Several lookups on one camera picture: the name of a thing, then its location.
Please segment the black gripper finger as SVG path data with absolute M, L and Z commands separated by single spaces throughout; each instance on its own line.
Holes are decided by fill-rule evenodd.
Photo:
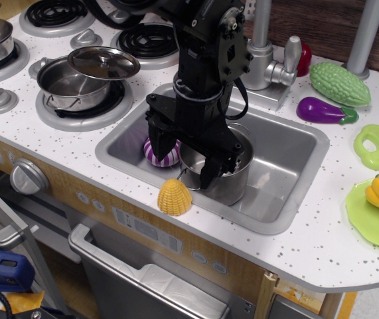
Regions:
M 153 154 L 162 161 L 176 144 L 177 138 L 173 135 L 174 127 L 160 120 L 149 120 L 148 127 Z
M 224 168 L 226 168 L 226 160 L 223 156 L 207 157 L 200 173 L 200 189 L 210 189 L 216 180 L 224 174 Z

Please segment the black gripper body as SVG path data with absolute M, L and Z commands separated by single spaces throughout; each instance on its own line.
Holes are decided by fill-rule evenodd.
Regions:
M 205 99 L 191 98 L 176 88 L 174 97 L 151 93 L 146 97 L 149 110 L 146 120 L 160 120 L 174 127 L 177 140 L 190 146 L 205 158 L 223 156 L 224 173 L 235 172 L 243 154 L 242 143 L 226 123 L 226 111 L 232 88 L 225 86 Z

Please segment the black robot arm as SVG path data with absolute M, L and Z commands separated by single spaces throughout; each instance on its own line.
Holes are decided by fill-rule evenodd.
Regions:
M 175 96 L 150 94 L 146 101 L 149 138 L 162 160 L 180 141 L 205 158 L 200 188 L 208 189 L 222 174 L 236 170 L 244 147 L 228 128 L 242 113 L 229 114 L 233 87 L 245 92 L 242 75 L 250 69 L 240 1 L 114 1 L 125 21 L 111 20 L 97 1 L 88 10 L 103 24 L 119 30 L 135 27 L 147 13 L 173 25 L 179 68 L 173 81 Z

